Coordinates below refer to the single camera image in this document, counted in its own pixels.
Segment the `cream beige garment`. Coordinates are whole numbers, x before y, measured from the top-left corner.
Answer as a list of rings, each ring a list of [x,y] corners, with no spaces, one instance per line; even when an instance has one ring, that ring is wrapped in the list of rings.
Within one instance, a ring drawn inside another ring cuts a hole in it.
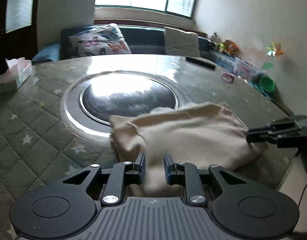
[[[145,154],[145,178],[131,185],[136,197],[169,197],[182,194],[182,187],[166,182],[163,155],[207,169],[212,164],[235,170],[262,155],[265,142],[246,141],[248,127],[226,102],[188,104],[178,110],[155,108],[136,117],[112,115],[111,139],[120,161]]]

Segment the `green plastic bowl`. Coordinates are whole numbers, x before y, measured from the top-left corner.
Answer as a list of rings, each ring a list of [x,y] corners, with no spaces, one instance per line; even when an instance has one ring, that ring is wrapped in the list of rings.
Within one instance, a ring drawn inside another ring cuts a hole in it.
[[[269,76],[262,76],[259,80],[259,86],[267,93],[272,93],[276,89],[274,81]]]

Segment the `clear plastic storage box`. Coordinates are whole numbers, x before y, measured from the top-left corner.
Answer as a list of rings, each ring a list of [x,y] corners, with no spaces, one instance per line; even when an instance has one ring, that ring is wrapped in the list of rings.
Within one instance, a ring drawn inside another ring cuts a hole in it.
[[[252,81],[258,75],[259,70],[258,68],[236,57],[233,73],[247,81]]]

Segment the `colourful paper pinwheel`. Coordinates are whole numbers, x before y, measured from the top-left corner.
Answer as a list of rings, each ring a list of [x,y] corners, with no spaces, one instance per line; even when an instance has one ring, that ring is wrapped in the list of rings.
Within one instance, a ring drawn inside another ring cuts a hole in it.
[[[261,67],[261,70],[269,70],[274,68],[274,63],[276,60],[280,60],[284,51],[282,50],[282,45],[280,42],[271,42],[267,46],[266,59]]]

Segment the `pink hair scrunchie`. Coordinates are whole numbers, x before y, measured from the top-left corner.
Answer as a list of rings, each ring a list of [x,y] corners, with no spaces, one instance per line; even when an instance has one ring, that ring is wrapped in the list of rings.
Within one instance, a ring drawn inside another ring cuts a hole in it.
[[[229,72],[222,72],[221,79],[228,84],[232,84],[235,80],[235,75]]]

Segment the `black remote control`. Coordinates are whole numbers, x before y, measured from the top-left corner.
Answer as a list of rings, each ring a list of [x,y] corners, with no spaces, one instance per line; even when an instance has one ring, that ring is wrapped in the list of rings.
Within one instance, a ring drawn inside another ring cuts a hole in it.
[[[193,64],[196,64],[196,65],[202,66],[204,68],[208,68],[210,70],[215,70],[215,68],[216,68],[215,64],[213,64],[212,62],[209,62],[205,59],[186,56],[185,60],[189,63],[193,63]]]

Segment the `orange yellow plush toys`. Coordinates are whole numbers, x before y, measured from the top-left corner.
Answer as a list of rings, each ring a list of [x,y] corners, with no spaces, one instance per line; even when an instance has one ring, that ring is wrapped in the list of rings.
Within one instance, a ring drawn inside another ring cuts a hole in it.
[[[234,57],[239,53],[240,50],[235,42],[226,39],[218,45],[218,51],[224,55]]]

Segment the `black white plush toy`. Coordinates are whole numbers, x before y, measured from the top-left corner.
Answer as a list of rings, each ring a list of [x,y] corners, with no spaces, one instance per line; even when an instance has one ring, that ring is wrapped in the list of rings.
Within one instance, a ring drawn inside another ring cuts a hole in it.
[[[213,32],[210,36],[210,41],[213,43],[217,43],[218,42],[218,36],[217,36],[217,32]]]

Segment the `round black induction cooktop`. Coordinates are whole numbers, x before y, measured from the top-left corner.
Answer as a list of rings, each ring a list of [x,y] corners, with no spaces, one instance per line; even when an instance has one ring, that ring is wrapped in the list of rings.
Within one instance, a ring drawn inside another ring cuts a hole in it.
[[[177,109],[175,92],[151,77],[132,73],[108,73],[91,78],[81,90],[80,107],[94,121],[110,125],[109,117],[135,117],[155,108]]]

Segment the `grey plain pillow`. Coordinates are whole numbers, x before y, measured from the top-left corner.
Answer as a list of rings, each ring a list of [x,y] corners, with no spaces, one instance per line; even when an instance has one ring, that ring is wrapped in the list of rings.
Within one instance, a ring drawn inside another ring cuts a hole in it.
[[[201,57],[198,35],[175,28],[164,28],[166,55]]]

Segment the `tissue box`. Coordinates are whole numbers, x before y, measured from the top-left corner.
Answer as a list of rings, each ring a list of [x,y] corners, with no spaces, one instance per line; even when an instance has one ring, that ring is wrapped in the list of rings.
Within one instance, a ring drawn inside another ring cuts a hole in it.
[[[24,57],[18,59],[5,59],[7,71],[0,75],[0,94],[13,92],[32,75],[32,62]]]

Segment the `dark teal sofa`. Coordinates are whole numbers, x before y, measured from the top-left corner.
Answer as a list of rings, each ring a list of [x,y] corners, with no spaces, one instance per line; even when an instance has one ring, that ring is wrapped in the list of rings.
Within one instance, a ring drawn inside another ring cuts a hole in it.
[[[32,59],[33,64],[66,60],[72,56],[68,51],[68,37],[78,33],[85,33],[97,25],[63,29],[60,42],[51,43],[43,48]],[[122,35],[133,54],[158,54],[164,55],[164,29],[144,27],[137,25],[119,25]],[[209,59],[226,70],[232,72],[236,59],[213,50],[211,42],[202,36],[198,37],[201,57]]]

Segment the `butterfly print pillow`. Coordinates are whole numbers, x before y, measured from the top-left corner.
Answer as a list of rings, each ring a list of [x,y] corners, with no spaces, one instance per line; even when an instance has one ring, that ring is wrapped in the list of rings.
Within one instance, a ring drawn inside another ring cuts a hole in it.
[[[72,58],[131,54],[125,38],[115,23],[81,31],[68,37],[67,56]]]

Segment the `dark door frosted glass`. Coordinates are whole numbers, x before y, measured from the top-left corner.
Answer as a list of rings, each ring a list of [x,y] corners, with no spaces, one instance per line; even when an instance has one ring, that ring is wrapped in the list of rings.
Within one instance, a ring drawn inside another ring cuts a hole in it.
[[[32,59],[38,53],[38,0],[0,0],[0,74],[6,59]]]

